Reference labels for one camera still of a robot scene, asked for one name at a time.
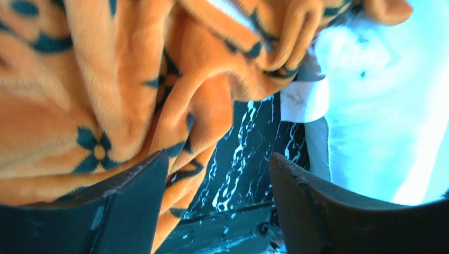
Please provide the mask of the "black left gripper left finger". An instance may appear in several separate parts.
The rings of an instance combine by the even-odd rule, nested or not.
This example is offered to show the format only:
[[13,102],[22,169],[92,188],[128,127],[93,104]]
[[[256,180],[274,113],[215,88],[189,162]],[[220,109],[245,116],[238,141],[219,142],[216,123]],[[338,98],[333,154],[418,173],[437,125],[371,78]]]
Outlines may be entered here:
[[150,253],[168,164],[162,150],[55,202],[1,206],[1,253]]

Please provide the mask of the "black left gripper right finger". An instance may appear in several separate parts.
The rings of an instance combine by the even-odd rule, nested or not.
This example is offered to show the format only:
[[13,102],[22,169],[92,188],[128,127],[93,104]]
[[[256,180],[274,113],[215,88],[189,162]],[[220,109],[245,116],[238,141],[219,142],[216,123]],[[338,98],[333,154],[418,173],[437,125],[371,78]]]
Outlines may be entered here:
[[275,153],[270,178],[288,253],[448,253],[448,199],[406,206],[317,177]]

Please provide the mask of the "white pillow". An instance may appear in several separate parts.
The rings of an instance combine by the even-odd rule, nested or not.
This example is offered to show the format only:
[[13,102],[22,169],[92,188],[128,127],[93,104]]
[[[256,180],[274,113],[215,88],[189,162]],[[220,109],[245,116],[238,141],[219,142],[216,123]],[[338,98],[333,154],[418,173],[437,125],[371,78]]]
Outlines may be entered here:
[[448,190],[448,1],[396,26],[350,10],[319,32],[281,119],[303,123],[313,174],[402,205]]

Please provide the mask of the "orange patterned pillowcase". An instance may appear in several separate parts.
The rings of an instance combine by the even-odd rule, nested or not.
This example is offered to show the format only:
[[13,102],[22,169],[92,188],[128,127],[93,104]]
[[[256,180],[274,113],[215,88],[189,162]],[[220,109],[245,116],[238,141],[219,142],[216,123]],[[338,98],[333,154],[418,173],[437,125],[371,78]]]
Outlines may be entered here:
[[50,203],[165,149],[151,253],[204,179],[234,103],[298,73],[316,33],[352,6],[385,25],[407,1],[1,1],[1,204]]

